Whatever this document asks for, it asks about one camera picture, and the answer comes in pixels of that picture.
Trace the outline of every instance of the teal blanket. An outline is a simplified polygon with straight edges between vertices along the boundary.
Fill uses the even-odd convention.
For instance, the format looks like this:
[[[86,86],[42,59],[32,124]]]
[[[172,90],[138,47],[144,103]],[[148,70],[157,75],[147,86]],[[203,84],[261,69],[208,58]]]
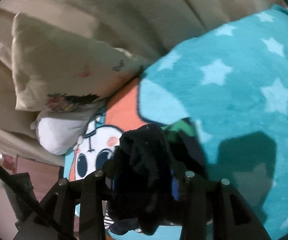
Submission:
[[[137,111],[161,125],[194,120],[210,179],[229,179],[273,240],[288,232],[287,10],[273,6],[177,45],[145,71]],[[179,239],[180,230],[150,239]]]

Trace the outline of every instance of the cartoon character print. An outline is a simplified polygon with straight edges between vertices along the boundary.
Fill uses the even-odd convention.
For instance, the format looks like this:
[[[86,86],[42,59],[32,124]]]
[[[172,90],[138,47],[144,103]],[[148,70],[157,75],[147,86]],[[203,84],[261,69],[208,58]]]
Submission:
[[[81,144],[74,151],[69,180],[83,179],[112,159],[124,131],[134,130],[144,122],[137,111],[139,78],[119,91],[107,104],[106,113],[90,122]]]

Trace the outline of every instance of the blue fabric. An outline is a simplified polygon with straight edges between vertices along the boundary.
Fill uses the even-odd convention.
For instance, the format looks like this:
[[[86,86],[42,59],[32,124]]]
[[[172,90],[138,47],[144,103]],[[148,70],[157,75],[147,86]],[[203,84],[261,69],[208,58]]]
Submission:
[[[145,71],[138,111],[165,125],[194,120],[210,179],[229,179],[273,240],[288,233],[288,11],[274,6],[177,45]],[[178,239],[181,229],[163,230]],[[135,234],[113,238],[145,237]],[[150,239],[173,239],[161,234]]]

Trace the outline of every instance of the silver bolt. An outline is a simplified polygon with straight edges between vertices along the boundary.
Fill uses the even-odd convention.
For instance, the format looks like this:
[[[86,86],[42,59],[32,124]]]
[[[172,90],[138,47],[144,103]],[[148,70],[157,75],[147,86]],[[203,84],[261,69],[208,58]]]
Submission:
[[[68,180],[67,179],[59,179],[59,185],[61,185],[61,186],[63,186],[63,185],[65,185],[66,183],[68,182]]]
[[[99,171],[94,171],[94,176],[95,176],[95,177],[102,177],[103,174],[104,174],[104,172],[101,171],[101,170],[99,170]]]
[[[222,183],[223,185],[225,185],[225,186],[227,186],[227,185],[230,184],[230,182],[229,182],[228,179],[222,179],[222,180],[221,180],[221,183]]]
[[[195,173],[193,171],[187,171],[185,172],[185,176],[188,178],[192,178],[195,176]]]

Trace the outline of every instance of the cartoon face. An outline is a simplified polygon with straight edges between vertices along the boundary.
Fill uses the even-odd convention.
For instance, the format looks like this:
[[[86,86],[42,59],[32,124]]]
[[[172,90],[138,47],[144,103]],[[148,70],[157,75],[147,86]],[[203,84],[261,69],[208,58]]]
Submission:
[[[117,127],[103,125],[95,128],[95,121],[90,122],[84,140],[75,152],[75,179],[85,178],[112,159],[121,135],[122,131]]]

